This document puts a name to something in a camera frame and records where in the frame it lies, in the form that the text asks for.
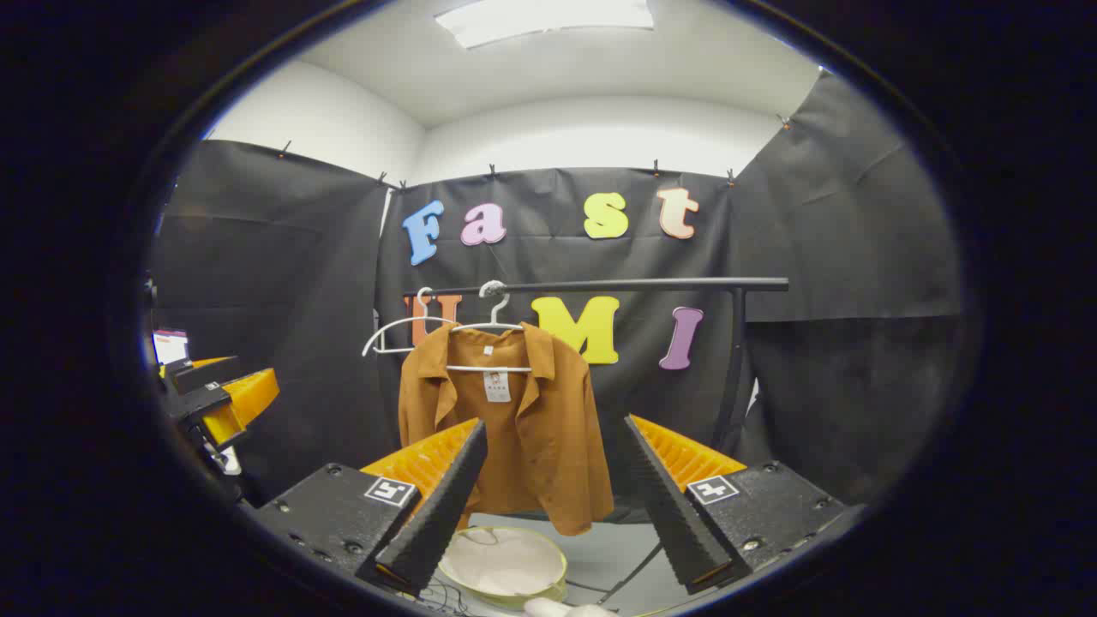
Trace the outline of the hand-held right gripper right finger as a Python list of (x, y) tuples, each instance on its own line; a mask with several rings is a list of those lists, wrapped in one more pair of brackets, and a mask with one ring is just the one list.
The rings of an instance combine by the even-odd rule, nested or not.
[(690, 593), (790, 559), (847, 509), (783, 462), (744, 465), (635, 415), (623, 433), (651, 523)]

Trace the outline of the brown shirt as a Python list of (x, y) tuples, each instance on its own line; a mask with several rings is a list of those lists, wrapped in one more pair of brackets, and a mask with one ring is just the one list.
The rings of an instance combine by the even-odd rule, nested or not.
[(459, 527), (473, 514), (541, 512), (563, 536), (614, 511), (590, 367), (553, 333), (439, 326), (402, 363), (403, 446), (478, 419), (489, 451)]

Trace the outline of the white clothes hanger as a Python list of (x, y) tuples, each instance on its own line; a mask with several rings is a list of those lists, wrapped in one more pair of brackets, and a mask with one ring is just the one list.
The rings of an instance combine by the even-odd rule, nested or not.
[[(501, 281), (490, 280), (486, 284), (479, 288), (478, 296), (489, 298), (499, 296), (501, 300), (491, 308), (490, 319), (478, 321), (478, 323), (470, 324), (459, 324), (450, 330), (450, 333), (456, 333), (459, 330), (524, 330), (520, 324), (504, 323), (499, 319), (499, 313), (505, 308), (510, 301), (511, 294), (509, 293), (507, 287), (502, 284)], [(494, 366), (494, 367), (483, 367), (483, 366), (446, 366), (446, 371), (461, 371), (461, 372), (475, 372), (475, 374), (528, 374), (531, 371), (529, 367), (506, 367), (506, 366)]]
[(429, 314), (429, 306), (425, 301), (425, 296), (427, 296), (428, 293), (430, 294), (434, 293), (434, 289), (430, 287), (423, 287), (420, 288), (415, 295), (416, 305), (418, 305), (420, 308), (419, 314), (412, 312), (411, 316), (405, 317), (404, 319), (389, 321), (389, 323), (378, 326), (375, 329), (375, 332), (373, 332), (372, 335), (369, 336), (367, 343), (365, 343), (364, 347), (362, 348), (361, 356), (367, 356), (371, 352), (376, 355), (411, 352), (414, 349), (414, 345), (400, 348), (392, 348), (392, 349), (387, 347), (387, 339), (385, 338), (385, 336), (387, 335), (388, 330), (392, 330), (397, 326), (420, 323), (420, 321), (439, 321), (439, 323), (443, 324), (455, 324), (456, 323), (455, 319), (446, 319), (446, 317), (444, 316), (432, 316)]

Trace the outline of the black clothes rack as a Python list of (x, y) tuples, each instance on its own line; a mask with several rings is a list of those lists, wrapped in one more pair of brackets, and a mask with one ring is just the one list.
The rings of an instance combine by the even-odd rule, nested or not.
[[(746, 293), (787, 291), (785, 278), (692, 278), (692, 279), (611, 279), (508, 287), (514, 292), (585, 291), (723, 291), (733, 304), (733, 329), (740, 333), (746, 324)], [(638, 426), (638, 418), (618, 422), (617, 431), (627, 449), (627, 460), (638, 484), (644, 487), (645, 506), (661, 540), (675, 576), (690, 593), (730, 585), (737, 579), (751, 577), (756, 566), (730, 543), (730, 535), (708, 513), (700, 496), (688, 484), (678, 487), (666, 457)], [(387, 547), (389, 556), (377, 559), (377, 569), (396, 565), (396, 550), (404, 557), (422, 557), (428, 565), (439, 565), (459, 523), (459, 504), (470, 496), (471, 487), (489, 451), (486, 427), (478, 419), (471, 423), (471, 436), (459, 442), (459, 452), (446, 456), (446, 469), (439, 487), (422, 500), (423, 511), (414, 515)]]

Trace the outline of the ceiling light panel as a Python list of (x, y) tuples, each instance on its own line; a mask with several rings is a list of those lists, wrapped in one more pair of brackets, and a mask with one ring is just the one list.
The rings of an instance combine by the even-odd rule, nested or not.
[(647, 0), (475, 0), (436, 15), (464, 48), (576, 29), (653, 30)]

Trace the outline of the white laundry hamper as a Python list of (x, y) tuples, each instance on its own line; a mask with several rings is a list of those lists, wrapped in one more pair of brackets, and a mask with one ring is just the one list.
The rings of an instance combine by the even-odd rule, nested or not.
[(529, 601), (564, 602), (568, 562), (548, 536), (525, 528), (477, 526), (454, 532), (439, 569), (459, 587), (500, 609)]

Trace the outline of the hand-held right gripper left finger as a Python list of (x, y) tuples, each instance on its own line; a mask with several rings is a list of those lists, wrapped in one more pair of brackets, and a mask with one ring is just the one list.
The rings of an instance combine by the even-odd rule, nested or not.
[(470, 419), (369, 465), (319, 465), (272, 500), (240, 506), (272, 562), (323, 596), (416, 596), (464, 515), (489, 453)]

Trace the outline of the white cloth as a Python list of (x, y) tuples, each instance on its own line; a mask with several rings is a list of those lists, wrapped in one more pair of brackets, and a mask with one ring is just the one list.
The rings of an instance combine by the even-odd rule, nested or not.
[(572, 606), (564, 602), (548, 601), (547, 597), (538, 597), (525, 602), (522, 617), (620, 617), (620, 615), (596, 604)]

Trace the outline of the small monitor screen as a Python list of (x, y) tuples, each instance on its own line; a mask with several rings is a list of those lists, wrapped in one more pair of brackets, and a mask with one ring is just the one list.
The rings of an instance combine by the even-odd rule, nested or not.
[(185, 330), (152, 330), (152, 348), (160, 366), (189, 360), (189, 336)]

